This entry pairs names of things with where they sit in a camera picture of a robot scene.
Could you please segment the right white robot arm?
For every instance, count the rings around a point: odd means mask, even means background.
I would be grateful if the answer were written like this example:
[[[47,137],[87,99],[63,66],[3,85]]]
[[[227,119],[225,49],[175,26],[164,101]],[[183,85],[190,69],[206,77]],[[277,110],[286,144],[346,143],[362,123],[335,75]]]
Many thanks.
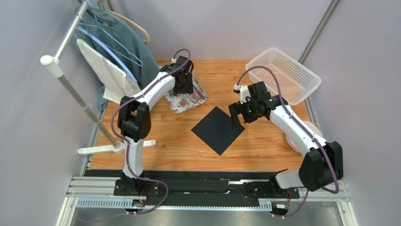
[[[300,168],[281,170],[273,175],[270,181],[274,189],[304,187],[313,192],[327,190],[327,185],[334,184],[332,193],[339,192],[338,181],[343,177],[343,153],[338,142],[330,143],[313,132],[281,95],[271,96],[263,82],[235,85],[234,92],[240,95],[240,100],[229,105],[233,127],[241,125],[239,115],[245,123],[265,117],[286,134],[304,158]]]

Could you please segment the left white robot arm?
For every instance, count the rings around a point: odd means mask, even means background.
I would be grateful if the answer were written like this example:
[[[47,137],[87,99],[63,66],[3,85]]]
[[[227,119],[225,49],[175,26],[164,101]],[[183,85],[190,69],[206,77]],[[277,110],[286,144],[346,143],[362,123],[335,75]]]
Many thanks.
[[[122,176],[115,183],[114,195],[140,195],[145,186],[160,183],[143,178],[143,149],[145,138],[151,130],[151,109],[173,88],[184,89],[190,93],[192,82],[192,61],[180,56],[174,63],[160,69],[157,77],[141,92],[133,97],[124,96],[118,110],[113,114],[117,117],[120,129],[119,137],[126,144],[125,163]]]

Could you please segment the black paper napkin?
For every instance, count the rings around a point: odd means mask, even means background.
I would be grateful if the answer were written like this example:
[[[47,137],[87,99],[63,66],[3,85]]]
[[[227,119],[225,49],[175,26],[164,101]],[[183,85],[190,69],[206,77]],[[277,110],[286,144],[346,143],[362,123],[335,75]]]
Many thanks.
[[[222,155],[244,130],[243,126],[233,127],[231,117],[217,106],[191,129],[218,155]]]

